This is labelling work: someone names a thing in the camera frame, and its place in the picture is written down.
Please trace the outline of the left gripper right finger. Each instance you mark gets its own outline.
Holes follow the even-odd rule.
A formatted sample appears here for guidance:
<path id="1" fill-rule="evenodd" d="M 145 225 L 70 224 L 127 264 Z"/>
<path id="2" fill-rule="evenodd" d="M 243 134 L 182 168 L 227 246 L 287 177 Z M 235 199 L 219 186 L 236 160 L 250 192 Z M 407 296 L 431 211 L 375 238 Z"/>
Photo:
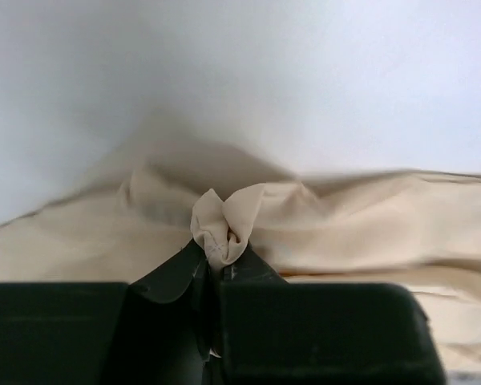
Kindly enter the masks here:
<path id="1" fill-rule="evenodd" d="M 422 307 L 390 283 L 288 283 L 251 249 L 218 284 L 227 384 L 444 384 Z"/>

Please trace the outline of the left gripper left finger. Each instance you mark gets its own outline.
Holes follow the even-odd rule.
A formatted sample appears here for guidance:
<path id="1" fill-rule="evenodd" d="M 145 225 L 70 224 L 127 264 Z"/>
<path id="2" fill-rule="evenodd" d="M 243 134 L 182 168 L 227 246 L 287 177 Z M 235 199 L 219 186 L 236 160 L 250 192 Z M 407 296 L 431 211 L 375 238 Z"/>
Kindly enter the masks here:
<path id="1" fill-rule="evenodd" d="M 210 384 L 188 243 L 137 282 L 0 282 L 0 384 Z"/>

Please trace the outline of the beige trousers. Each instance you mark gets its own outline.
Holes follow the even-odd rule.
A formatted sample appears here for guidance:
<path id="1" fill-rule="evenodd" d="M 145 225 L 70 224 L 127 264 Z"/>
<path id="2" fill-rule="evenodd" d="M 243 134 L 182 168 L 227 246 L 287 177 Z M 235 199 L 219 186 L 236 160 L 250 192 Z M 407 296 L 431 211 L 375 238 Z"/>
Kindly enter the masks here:
<path id="1" fill-rule="evenodd" d="M 292 283 L 393 282 L 430 319 L 444 367 L 481 375 L 481 176 L 398 172 L 222 199 L 110 155 L 87 187 L 0 225 L 0 282 L 132 283 L 196 241 L 219 270 L 253 249 Z"/>

